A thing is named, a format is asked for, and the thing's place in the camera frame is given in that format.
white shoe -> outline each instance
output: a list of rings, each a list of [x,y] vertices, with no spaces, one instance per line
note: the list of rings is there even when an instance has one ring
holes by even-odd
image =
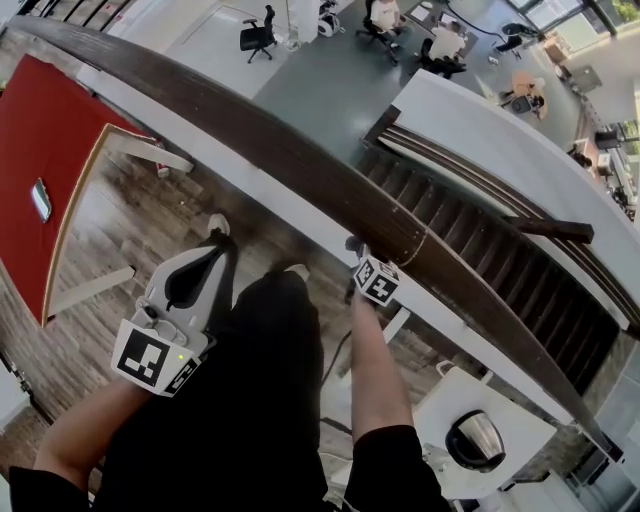
[[[231,234],[231,226],[229,226],[229,222],[226,217],[221,213],[214,213],[211,217],[209,217],[209,224],[207,224],[207,229],[209,233],[212,231],[219,229],[225,235]]]
[[[309,269],[302,263],[298,263],[297,265],[291,265],[289,268],[285,268],[284,271],[295,272],[302,278],[302,280],[305,283],[309,280],[309,276],[311,275],[309,272]]]

red table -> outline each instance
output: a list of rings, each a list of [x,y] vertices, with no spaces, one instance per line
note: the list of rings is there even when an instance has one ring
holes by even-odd
[[[104,147],[185,172],[192,167],[159,149],[53,65],[25,56],[0,99],[0,259],[42,326],[63,309],[133,277],[128,267],[52,300],[68,230]],[[46,223],[31,198],[38,178],[52,205]]]

shoe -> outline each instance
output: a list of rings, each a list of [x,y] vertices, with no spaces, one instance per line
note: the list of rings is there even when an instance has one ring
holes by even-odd
[[[302,263],[298,263],[296,265],[291,265],[288,268],[284,269],[285,272],[295,272],[298,274],[302,280],[306,283],[309,280],[310,272],[309,269],[303,265]]]
[[[229,222],[227,221],[226,217],[221,213],[214,213],[209,218],[207,229],[209,230],[209,233],[217,229],[219,231],[222,231],[222,233],[224,233],[225,235],[231,234],[231,226],[229,226]]]

black office chair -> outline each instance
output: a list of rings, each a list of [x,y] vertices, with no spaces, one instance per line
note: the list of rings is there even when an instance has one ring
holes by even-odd
[[[391,60],[391,64],[393,64],[394,66],[397,66],[398,57],[393,51],[393,48],[391,48],[392,41],[390,41],[389,38],[386,37],[383,33],[379,32],[378,28],[371,21],[371,6],[373,5],[373,2],[374,0],[366,0],[365,2],[365,6],[367,8],[367,14],[362,19],[362,25],[364,26],[365,30],[356,30],[356,37],[361,35],[369,36],[371,38],[369,40],[369,44],[373,43],[374,41],[380,41],[385,47],[386,53],[389,56],[389,59]]]
[[[248,63],[256,56],[256,53],[266,53],[269,60],[273,60],[271,54],[266,50],[267,47],[272,44],[278,44],[275,37],[273,37],[273,18],[276,15],[276,11],[270,5],[267,5],[267,17],[264,19],[264,27],[258,27],[256,23],[258,20],[244,20],[242,23],[251,23],[253,28],[246,28],[240,32],[240,50],[248,52],[253,50],[251,58]]]

red tabletop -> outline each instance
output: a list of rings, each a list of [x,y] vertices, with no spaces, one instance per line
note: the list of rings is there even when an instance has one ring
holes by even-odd
[[[73,210],[115,127],[141,135],[53,65],[28,55],[0,98],[0,258],[41,325]],[[52,204],[45,224],[31,199],[38,178]]]

